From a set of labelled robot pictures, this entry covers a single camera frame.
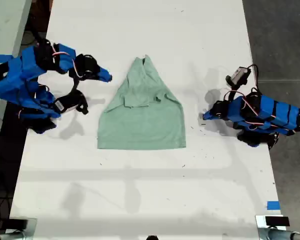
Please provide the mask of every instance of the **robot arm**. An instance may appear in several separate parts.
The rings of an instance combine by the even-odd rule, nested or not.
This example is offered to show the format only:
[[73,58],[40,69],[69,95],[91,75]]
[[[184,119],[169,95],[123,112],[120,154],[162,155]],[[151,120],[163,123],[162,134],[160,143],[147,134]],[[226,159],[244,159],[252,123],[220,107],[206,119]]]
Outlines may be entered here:
[[[88,113],[88,103],[77,87],[80,81],[110,82],[112,76],[91,55],[80,54],[62,44],[43,39],[37,46],[22,51],[21,56],[0,55],[0,99],[22,107],[19,118],[37,133],[55,128],[51,118],[59,118],[68,109]],[[73,87],[69,94],[55,98],[50,89],[35,78],[47,71],[69,74]]]
[[279,134],[290,136],[300,131],[300,108],[275,101],[255,87],[247,96],[234,99],[240,86],[247,84],[250,73],[249,68],[239,67],[232,77],[227,76],[226,82],[231,86],[228,100],[217,101],[203,119],[232,121],[233,128],[242,130],[237,136],[240,141],[252,147],[267,143],[270,149]]

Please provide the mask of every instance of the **white table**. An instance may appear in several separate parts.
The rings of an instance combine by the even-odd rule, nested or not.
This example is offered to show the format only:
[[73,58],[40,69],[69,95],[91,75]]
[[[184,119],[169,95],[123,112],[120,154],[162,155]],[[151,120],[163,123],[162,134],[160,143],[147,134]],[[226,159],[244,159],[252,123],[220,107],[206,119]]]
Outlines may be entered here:
[[[0,54],[19,53],[31,0],[0,0]],[[0,99],[0,130],[7,102]]]
[[[54,0],[47,38],[93,55],[113,81],[80,83],[88,115],[28,132],[11,217],[38,219],[35,239],[258,239],[255,215],[280,213],[266,210],[278,200],[267,146],[198,122],[225,76],[252,62],[240,0]],[[183,105],[187,147],[97,149],[101,113],[145,54]],[[73,84],[54,72],[40,82],[57,96]]]

